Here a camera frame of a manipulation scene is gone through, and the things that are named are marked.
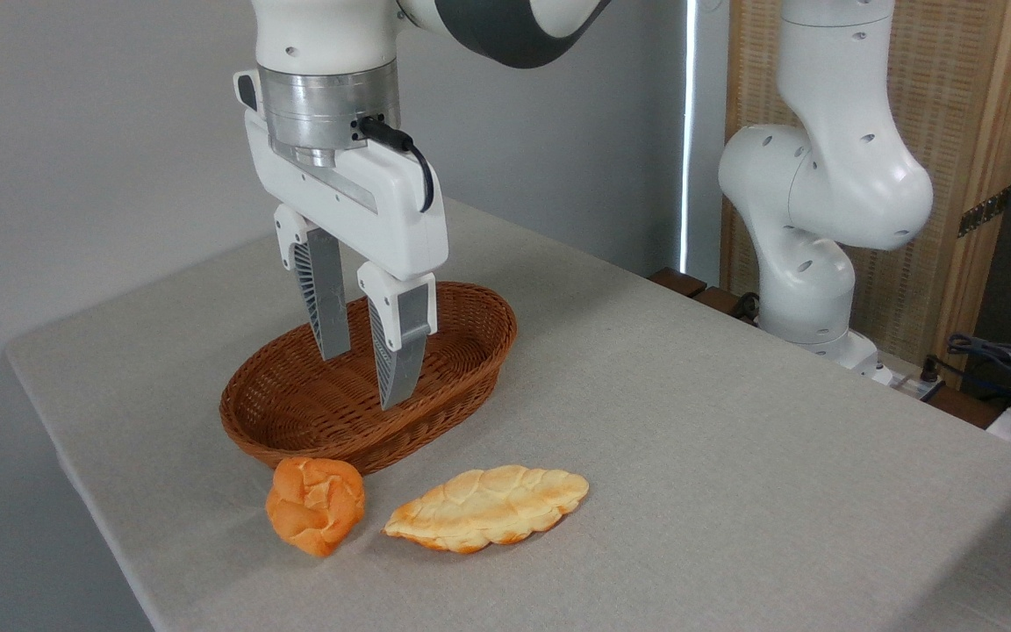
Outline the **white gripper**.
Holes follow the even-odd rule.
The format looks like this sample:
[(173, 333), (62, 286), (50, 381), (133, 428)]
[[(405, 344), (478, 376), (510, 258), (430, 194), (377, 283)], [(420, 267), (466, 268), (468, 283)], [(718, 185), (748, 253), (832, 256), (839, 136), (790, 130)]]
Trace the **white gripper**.
[(372, 261), (357, 279), (368, 297), (378, 395), (389, 411), (412, 396), (427, 339), (438, 332), (429, 272), (448, 256), (441, 194), (423, 212), (420, 163), (376, 141), (340, 152), (333, 168), (300, 167), (273, 151), (256, 111), (244, 117), (258, 179), (282, 203), (274, 213), (280, 257), (296, 276), (325, 360), (352, 348), (338, 240)]

